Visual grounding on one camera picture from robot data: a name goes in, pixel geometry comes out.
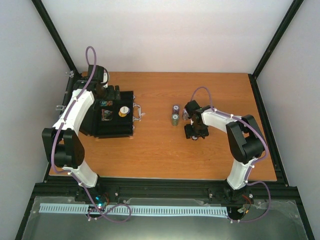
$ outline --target small cylinder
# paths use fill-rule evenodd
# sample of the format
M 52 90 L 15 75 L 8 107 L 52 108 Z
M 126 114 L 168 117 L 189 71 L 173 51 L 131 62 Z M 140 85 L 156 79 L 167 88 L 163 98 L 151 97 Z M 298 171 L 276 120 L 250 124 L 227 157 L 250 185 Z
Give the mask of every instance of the small cylinder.
M 179 115 L 178 114 L 176 114 L 176 113 L 172 114 L 171 123 L 173 126 L 178 126 L 178 124 L 179 124 Z
M 183 120 L 189 119 L 189 114 L 187 113 L 187 110 L 185 110 L 185 109 L 183 109 L 183 112 L 182 112 L 182 119 Z
M 172 114 L 178 114 L 179 115 L 179 110 L 180 110 L 179 105 L 173 105 Z
M 127 106 L 123 106 L 123 107 L 120 108 L 119 116 L 123 118 L 123 117 L 125 117 L 129 112 L 130 112 L 130 108 L 128 108 Z

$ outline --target black bracket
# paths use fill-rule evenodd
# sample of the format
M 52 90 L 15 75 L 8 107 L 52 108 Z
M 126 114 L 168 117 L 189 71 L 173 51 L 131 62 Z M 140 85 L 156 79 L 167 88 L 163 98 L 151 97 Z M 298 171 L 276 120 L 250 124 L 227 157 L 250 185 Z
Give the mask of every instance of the black bracket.
M 42 131 L 42 141 L 48 162 L 51 162 L 51 152 L 54 138 L 57 134 L 55 128 L 45 128 Z M 54 152 L 54 164 L 58 168 L 71 167 L 77 169 L 85 158 L 85 149 L 76 132 L 71 129 L 62 130 Z
M 263 137 L 259 126 L 252 115 L 241 118 Z M 253 157 L 259 158 L 265 150 L 260 139 L 248 127 L 239 121 L 228 123 L 226 126 L 229 147 L 234 159 L 238 162 L 247 164 Z
M 210 108 L 210 106 L 200 107 L 195 100 L 188 102 L 185 105 L 185 110 L 190 116 L 193 124 L 187 124 L 184 126 L 184 133 L 187 139 L 192 138 L 197 140 L 198 137 L 205 138 L 209 136 L 208 126 L 204 124 L 201 114 Z

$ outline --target metal handle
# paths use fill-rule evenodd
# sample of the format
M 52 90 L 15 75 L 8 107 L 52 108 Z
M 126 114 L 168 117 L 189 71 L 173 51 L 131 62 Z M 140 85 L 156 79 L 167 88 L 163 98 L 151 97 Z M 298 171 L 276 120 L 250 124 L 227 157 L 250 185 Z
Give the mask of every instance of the metal handle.
M 141 106 L 139 104 L 133 103 L 133 108 L 135 108 L 135 107 L 138 108 L 139 117 L 133 116 L 133 121 L 140 121 L 142 116 L 145 115 L 145 113 L 141 112 Z

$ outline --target wire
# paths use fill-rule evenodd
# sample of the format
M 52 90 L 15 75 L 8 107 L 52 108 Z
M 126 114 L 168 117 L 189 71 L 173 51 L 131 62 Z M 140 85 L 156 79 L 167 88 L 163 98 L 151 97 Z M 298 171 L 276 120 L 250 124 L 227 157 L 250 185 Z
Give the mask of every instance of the wire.
M 84 93 L 84 91 L 86 90 L 86 88 L 88 87 L 89 83 L 91 82 L 92 78 L 94 77 L 94 74 L 95 74 L 95 70 L 96 70 L 96 65 L 97 65 L 97 54 L 96 54 L 96 51 L 95 49 L 92 47 L 92 46 L 88 46 L 85 50 L 85 59 L 86 59 L 86 62 L 89 63 L 89 60 L 88 60 L 88 50 L 91 49 L 92 52 L 93 52 L 93 56 L 94 56 L 94 64 L 93 64 L 93 69 L 92 69 L 92 72 L 91 72 L 91 75 L 87 81 L 87 83 L 84 85 L 83 89 L 80 91 L 80 93 L 76 96 L 76 98 L 72 101 L 72 103 L 70 104 L 70 106 L 67 108 L 64 116 L 63 116 L 63 120 L 66 121 L 67 120 L 67 117 L 71 111 L 71 109 L 73 108 L 73 106 L 75 105 L 75 103 L 77 102 L 77 100 L 80 98 L 80 96 Z M 58 128 L 58 130 L 56 131 L 55 133 L 55 137 L 54 137 L 54 140 L 53 140 L 53 144 L 52 144 L 52 150 L 51 150 L 51 167 L 53 169 L 53 171 L 56 173 L 56 174 L 62 174 L 62 173 L 66 173 L 66 172 L 69 172 L 68 170 L 62 170 L 62 171 L 59 171 L 57 170 L 56 168 L 56 165 L 55 165 L 55 153 L 56 153 L 56 147 L 57 147 L 57 143 L 58 143 L 58 138 L 59 138 L 59 135 L 60 135 L 60 132 L 64 126 L 64 122 L 62 122 Z
M 264 160 L 264 159 L 266 159 L 266 158 L 268 157 L 268 155 L 269 155 L 269 149 L 268 149 L 268 146 L 267 146 L 267 144 L 266 144 L 266 141 L 265 141 L 265 139 L 264 139 L 252 126 L 250 126 L 248 123 L 246 123 L 246 122 L 243 121 L 242 119 L 234 116 L 233 114 L 228 114 L 228 113 L 226 113 L 226 112 L 219 111 L 219 110 L 217 110 L 216 108 L 214 108 L 214 107 L 213 107 L 213 101 L 212 101 L 212 96 L 211 96 L 210 90 L 209 90 L 206 86 L 200 86 L 200 87 L 198 87 L 198 88 L 193 92 L 190 101 L 192 101 L 192 100 L 194 99 L 194 96 L 195 96 L 196 92 L 197 92 L 199 89 L 205 89 L 205 90 L 207 91 L 208 96 L 209 96 L 209 100 L 210 100 L 210 107 L 211 107 L 211 110 L 212 110 L 213 112 L 215 112 L 216 114 L 221 115 L 221 116 L 223 116 L 223 117 L 232 118 L 232 119 L 234 119 L 234 120 L 237 120 L 237 121 L 239 121 L 240 123 L 242 123 L 243 125 L 245 125 L 247 128 L 249 128 L 249 129 L 254 133 L 254 135 L 257 136 L 257 138 L 261 141 L 261 143 L 262 143 L 262 145 L 263 145 L 263 147 L 264 147 L 264 150 L 265 150 L 264 156 L 261 157 L 261 158 L 259 158 L 259 159 L 257 159 L 257 160 L 255 160 L 255 161 L 253 161 L 253 162 L 251 163 L 251 165 L 250 165 L 250 167 L 248 168 L 248 170 L 246 171 L 246 174 L 245 174 L 245 177 L 244 177 L 246 185 L 248 185 L 248 186 L 253 186 L 253 185 L 256 185 L 256 184 L 263 184 L 263 185 L 265 186 L 265 189 L 266 189 L 267 193 L 268 193 L 269 204 L 268 204 L 268 207 L 267 207 L 266 211 L 265 211 L 261 216 L 255 218 L 255 219 L 246 220 L 246 221 L 240 221 L 240 222 L 241 222 L 241 223 L 251 223 L 251 222 L 257 221 L 257 220 L 263 218 L 265 215 L 267 215 L 267 213 L 268 213 L 269 210 L 270 210 L 270 207 L 271 207 L 271 205 L 270 205 L 270 204 L 271 204 L 270 190 L 269 190 L 269 188 L 268 188 L 268 186 L 267 186 L 267 184 L 266 184 L 265 182 L 263 182 L 263 181 L 255 181 L 255 182 L 252 182 L 252 183 L 248 183 L 248 178 L 249 178 L 249 175 L 250 175 L 251 170 L 252 170 L 252 168 L 253 168 L 253 167 L 252 167 L 253 164 L 254 164 L 254 163 L 257 163 L 257 162 L 260 162 L 260 161 L 262 161 L 262 160 Z
M 103 196 L 105 197 L 105 199 L 106 199 L 106 205 L 108 206 L 109 203 L 110 203 L 109 194 L 108 194 L 108 193 L 107 193 L 107 194 L 103 194 Z
M 263 182 L 263 181 L 255 181 L 255 182 L 252 182 L 252 183 L 247 183 L 248 186 L 253 186 L 253 185 L 256 185 L 256 184 L 263 184 L 264 185 L 264 187 L 265 187 L 265 189 L 266 189 L 266 191 L 268 193 L 268 199 L 269 199 L 268 207 L 266 208 L 265 212 L 261 216 L 258 216 L 257 218 L 254 218 L 254 219 L 251 219 L 251 220 L 245 220 L 245 221 L 239 221 L 238 220 L 239 223 L 252 223 L 252 222 L 255 222 L 255 221 L 259 220 L 259 219 L 262 219 L 264 216 L 266 216 L 268 214 L 268 212 L 269 212 L 269 210 L 271 208 L 271 194 L 270 194 L 270 190 L 269 190 L 267 184 L 265 182 Z M 235 221 L 235 220 L 231 219 L 229 216 L 227 216 L 227 218 L 231 222 Z
M 251 200 L 250 200 L 250 198 L 248 198 L 248 197 L 245 196 L 245 195 L 242 195 L 242 197 L 245 199 L 246 202 L 249 203 L 249 207 L 248 207 L 248 209 L 247 209 L 247 211 L 246 211 L 246 213 L 247 213 L 247 212 L 249 211 L 249 209 L 251 208 Z
M 69 106 L 68 109 L 66 110 L 66 112 L 65 112 L 65 114 L 64 114 L 64 117 L 63 117 L 63 120 L 64 120 L 64 121 L 67 120 L 67 117 L 68 117 L 71 109 L 73 108 L 73 106 L 75 105 L 75 103 L 77 102 L 77 100 L 81 97 L 81 95 L 84 93 L 84 91 L 87 89 L 89 83 L 91 82 L 91 80 L 92 80 L 92 78 L 93 78 L 93 76 L 94 76 L 94 74 L 95 74 L 96 66 L 97 66 L 97 54 L 96 54 L 95 49 L 94 49 L 92 46 L 88 46 L 88 47 L 86 48 L 86 50 L 85 50 L 85 59 L 86 59 L 86 63 L 87 63 L 88 65 L 90 65 L 89 59 L 88 59 L 88 50 L 89 50 L 89 49 L 92 50 L 92 52 L 93 52 L 93 57 L 94 57 L 94 63 L 93 63 L 93 68 L 92 68 L 91 75 L 90 75 L 88 81 L 86 82 L 86 84 L 84 85 L 83 89 L 82 89 L 82 90 L 80 91 L 80 93 L 75 97 L 75 99 L 71 102 L 70 106 Z M 113 222 L 113 223 L 124 223 L 124 222 L 126 222 L 127 220 L 129 220 L 129 218 L 131 217 L 131 214 L 132 214 L 132 210 L 131 210 L 131 208 L 130 208 L 128 205 L 126 205 L 126 204 L 118 204 L 118 205 L 115 205 L 114 207 L 112 207 L 112 208 L 111 208 L 110 210 L 108 210 L 107 212 L 102 213 L 102 212 L 99 210 L 99 208 L 97 207 L 97 205 L 95 204 L 95 201 L 94 201 L 93 198 L 91 197 L 91 195 L 90 195 L 87 187 L 86 187 L 84 184 L 81 184 L 81 181 L 79 181 L 79 179 L 78 179 L 71 171 L 69 171 L 69 170 L 58 171 L 58 170 L 57 170 L 56 165 L 55 165 L 55 153 L 56 153 L 56 147 L 57 147 L 59 135 L 60 135 L 60 132 L 61 132 L 61 130 L 62 130 L 62 128 L 63 128 L 64 125 L 65 125 L 64 122 L 62 122 L 62 123 L 60 124 L 58 130 L 56 131 L 56 134 L 55 134 L 55 136 L 54 136 L 54 139 L 53 139 L 51 156 L 50 156 L 50 157 L 51 157 L 51 159 L 50 159 L 50 160 L 51 160 L 51 167 L 52 167 L 53 171 L 54 171 L 56 174 L 71 173 L 71 175 L 72 175 L 73 178 L 78 182 L 78 184 L 80 184 L 80 185 L 84 188 L 84 190 L 85 190 L 86 194 L 88 195 L 88 197 L 89 197 L 91 203 L 93 204 L 94 208 L 98 211 L 98 213 L 101 214 L 101 216 L 98 217 L 97 219 L 100 219 L 100 218 L 103 217 L 103 218 L 105 218 L 105 219 L 107 219 L 108 221 Z M 115 221 L 115 220 L 112 220 L 112 219 L 110 219 L 110 218 L 108 218 L 108 217 L 106 216 L 106 214 L 108 214 L 112 209 L 114 209 L 114 208 L 116 208 L 116 207 L 118 207 L 118 206 L 121 206 L 121 205 L 126 206 L 126 207 L 129 209 L 129 216 L 128 216 L 125 220 L 123 220 L 123 221 Z
M 223 111 L 219 111 L 219 110 L 217 110 L 216 108 L 214 108 L 214 107 L 213 107 L 213 101 L 212 101 L 212 96 L 211 96 L 210 90 L 209 90 L 206 86 L 200 86 L 200 87 L 198 87 L 198 88 L 193 92 L 190 101 L 192 101 L 192 100 L 194 99 L 194 96 L 195 96 L 196 92 L 197 92 L 199 89 L 205 89 L 205 90 L 207 91 L 208 96 L 209 96 L 209 101 L 210 101 L 210 107 L 211 107 L 211 110 L 212 110 L 213 112 L 215 112 L 216 114 L 218 114 L 218 115 L 220 115 L 220 116 L 227 117 L 227 118 L 232 118 L 232 119 L 234 119 L 234 120 L 242 123 L 242 124 L 245 125 L 247 128 L 249 128 L 249 129 L 254 133 L 254 135 L 256 135 L 257 138 L 261 141 L 261 143 L 262 143 L 262 145 L 263 145 L 263 147 L 264 147 L 264 150 L 265 150 L 265 154 L 264 154 L 263 157 L 261 157 L 261 158 L 255 160 L 255 161 L 253 161 L 253 162 L 251 163 L 251 165 L 249 166 L 248 170 L 247 170 L 246 173 L 245 173 L 245 177 L 244 177 L 245 182 L 247 183 L 247 182 L 248 182 L 249 175 L 250 175 L 251 170 L 252 170 L 252 168 L 253 168 L 253 164 L 258 163 L 258 162 L 266 159 L 266 158 L 268 157 L 268 155 L 269 155 L 269 149 L 268 149 L 268 146 L 267 146 L 267 144 L 266 144 L 265 139 L 264 139 L 252 126 L 250 126 L 248 123 L 246 123 L 246 122 L 243 121 L 242 119 L 234 116 L 233 114 L 229 114 L 229 113 L 226 113 L 226 112 L 223 112 Z
M 76 175 L 75 175 L 73 172 L 71 173 L 71 176 L 78 182 L 78 184 L 81 184 L 81 181 L 76 177 Z M 92 205 L 94 206 L 94 208 L 96 209 L 96 211 L 97 211 L 98 213 L 100 213 L 100 215 L 101 215 L 101 216 L 99 216 L 99 217 L 96 218 L 97 220 L 98 220 L 98 219 L 101 219 L 101 218 L 105 218 L 105 219 L 107 219 L 108 221 L 110 221 L 110 222 L 112 222 L 112 223 L 122 224 L 122 223 L 128 221 L 128 220 L 131 218 L 131 215 L 132 215 L 132 210 L 131 210 L 131 208 L 130 208 L 127 204 L 123 204 L 123 203 L 114 205 L 114 206 L 111 207 L 108 211 L 106 211 L 105 213 L 103 213 L 103 212 L 98 208 L 98 206 L 95 204 L 95 201 L 94 201 L 94 199 L 92 198 L 92 196 L 91 196 L 88 188 L 87 188 L 84 184 L 83 184 L 83 185 L 81 184 L 81 186 L 82 186 L 83 189 L 85 190 L 86 194 L 88 195 L 88 198 L 90 199 L 90 201 L 91 201 Z M 108 217 L 106 216 L 106 215 L 107 215 L 108 213 L 110 213 L 113 209 L 115 209 L 116 207 L 119 207 L 119 206 L 125 206 L 125 207 L 127 207 L 127 208 L 129 209 L 129 215 L 128 215 L 128 217 L 127 217 L 125 220 L 116 221 L 116 220 L 112 220 L 112 219 L 110 219 L 110 218 L 108 218 Z M 89 219 L 91 219 L 91 218 L 90 218 L 90 213 L 91 213 L 92 211 L 93 211 L 93 209 L 91 209 L 91 210 L 88 212 L 88 215 L 87 215 L 87 216 L 88 216 Z

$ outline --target black clamp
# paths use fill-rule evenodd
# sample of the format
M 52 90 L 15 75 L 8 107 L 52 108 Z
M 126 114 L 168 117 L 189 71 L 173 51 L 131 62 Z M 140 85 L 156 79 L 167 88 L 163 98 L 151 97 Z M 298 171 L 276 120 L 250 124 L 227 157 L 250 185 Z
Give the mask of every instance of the black clamp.
M 87 76 L 84 76 L 81 79 L 77 80 L 73 85 L 73 90 L 84 88 L 93 71 L 93 67 L 94 67 L 93 65 L 89 65 Z M 121 100 L 120 87 L 118 85 L 116 86 L 108 85 L 108 87 L 104 87 L 104 85 L 107 84 L 109 81 L 108 80 L 107 82 L 103 82 L 104 74 L 105 74 L 105 68 L 103 66 L 96 65 L 94 74 L 86 90 L 91 91 L 94 95 L 94 98 L 97 100 L 104 100 L 104 101 Z
M 192 120 L 192 125 L 187 124 L 184 126 L 184 133 L 187 139 L 197 140 L 198 137 L 205 138 L 209 136 L 208 126 L 204 124 L 201 114 L 209 109 L 210 106 L 200 107 L 195 100 L 188 102 L 184 109 Z

